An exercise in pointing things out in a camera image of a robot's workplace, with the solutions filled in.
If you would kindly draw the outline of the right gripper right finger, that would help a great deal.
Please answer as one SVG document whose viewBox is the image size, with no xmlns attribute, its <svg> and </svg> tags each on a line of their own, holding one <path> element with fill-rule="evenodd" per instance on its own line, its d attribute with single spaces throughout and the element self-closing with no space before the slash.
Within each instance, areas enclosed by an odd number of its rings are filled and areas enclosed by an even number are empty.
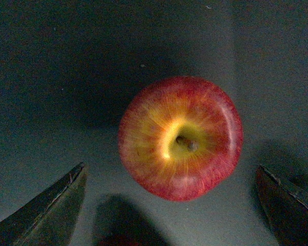
<svg viewBox="0 0 308 246">
<path fill-rule="evenodd" d="M 278 244 L 308 245 L 308 191 L 262 165 L 256 169 L 256 187 Z"/>
</svg>

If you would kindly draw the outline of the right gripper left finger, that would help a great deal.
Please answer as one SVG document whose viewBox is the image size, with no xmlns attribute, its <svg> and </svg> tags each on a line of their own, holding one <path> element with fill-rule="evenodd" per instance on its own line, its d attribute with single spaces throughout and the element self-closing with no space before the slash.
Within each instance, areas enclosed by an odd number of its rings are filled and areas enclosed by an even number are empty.
<svg viewBox="0 0 308 246">
<path fill-rule="evenodd" d="M 0 245 L 69 245 L 86 182 L 87 166 L 80 163 L 0 222 Z"/>
</svg>

